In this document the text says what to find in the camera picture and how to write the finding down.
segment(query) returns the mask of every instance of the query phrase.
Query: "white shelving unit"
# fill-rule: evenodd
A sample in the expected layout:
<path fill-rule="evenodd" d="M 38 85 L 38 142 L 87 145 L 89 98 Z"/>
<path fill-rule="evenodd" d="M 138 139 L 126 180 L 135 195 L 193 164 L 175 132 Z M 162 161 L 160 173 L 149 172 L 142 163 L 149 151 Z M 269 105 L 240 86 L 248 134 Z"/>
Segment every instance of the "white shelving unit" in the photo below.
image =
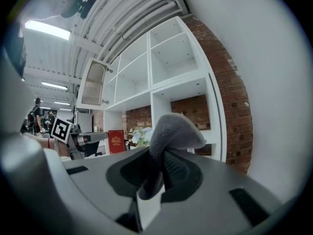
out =
<path fill-rule="evenodd" d="M 122 112 L 151 105 L 152 125 L 171 112 L 171 102 L 205 95 L 212 144 L 211 158 L 226 161 L 223 102 L 212 68 L 198 41 L 179 18 L 172 18 L 137 39 L 106 72 L 102 99 L 104 130 L 122 129 Z"/>

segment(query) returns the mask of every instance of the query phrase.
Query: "gray fabric cover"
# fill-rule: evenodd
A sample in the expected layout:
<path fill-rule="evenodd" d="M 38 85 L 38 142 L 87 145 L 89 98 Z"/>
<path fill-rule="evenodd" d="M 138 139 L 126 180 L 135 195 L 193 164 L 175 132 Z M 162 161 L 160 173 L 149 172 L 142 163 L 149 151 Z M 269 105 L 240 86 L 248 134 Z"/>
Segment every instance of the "gray fabric cover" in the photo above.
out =
<path fill-rule="evenodd" d="M 163 186 L 162 165 L 164 150 L 202 148 L 205 140 L 197 127 L 184 115 L 163 115 L 150 141 L 149 174 L 138 191 L 143 200 L 154 197 Z"/>

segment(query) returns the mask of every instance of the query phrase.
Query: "flowers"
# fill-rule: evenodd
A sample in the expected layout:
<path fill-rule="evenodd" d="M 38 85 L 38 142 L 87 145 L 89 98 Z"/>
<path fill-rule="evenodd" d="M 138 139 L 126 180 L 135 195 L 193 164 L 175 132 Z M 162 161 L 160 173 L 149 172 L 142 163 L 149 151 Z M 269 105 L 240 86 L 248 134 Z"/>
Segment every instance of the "flowers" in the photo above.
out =
<path fill-rule="evenodd" d="M 136 127 L 134 130 L 131 129 L 128 135 L 132 135 L 133 138 L 129 139 L 126 144 L 133 142 L 136 147 L 147 147 L 150 145 L 153 129 L 151 127 Z"/>

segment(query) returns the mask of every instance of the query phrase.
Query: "black slot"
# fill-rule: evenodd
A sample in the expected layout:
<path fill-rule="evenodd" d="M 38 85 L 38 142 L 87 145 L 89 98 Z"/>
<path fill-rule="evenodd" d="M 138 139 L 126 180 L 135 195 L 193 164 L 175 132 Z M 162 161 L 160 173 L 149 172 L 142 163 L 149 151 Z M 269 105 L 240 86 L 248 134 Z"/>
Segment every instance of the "black slot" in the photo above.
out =
<path fill-rule="evenodd" d="M 268 213 L 242 188 L 229 191 L 252 226 L 260 224 L 269 217 Z"/>
<path fill-rule="evenodd" d="M 67 173 L 69 175 L 71 175 L 71 174 L 75 174 L 75 173 L 82 172 L 82 171 L 85 171 L 85 170 L 88 170 L 88 168 L 83 165 L 83 166 L 67 169 Z"/>

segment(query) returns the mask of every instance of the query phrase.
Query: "red book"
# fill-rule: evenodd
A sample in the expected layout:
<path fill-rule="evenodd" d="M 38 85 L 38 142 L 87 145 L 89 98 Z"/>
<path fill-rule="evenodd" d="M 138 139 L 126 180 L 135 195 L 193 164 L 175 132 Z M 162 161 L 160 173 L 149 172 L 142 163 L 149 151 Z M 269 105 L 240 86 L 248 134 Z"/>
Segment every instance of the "red book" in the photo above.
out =
<path fill-rule="evenodd" d="M 108 131 L 110 153 L 119 153 L 125 151 L 124 131 Z"/>

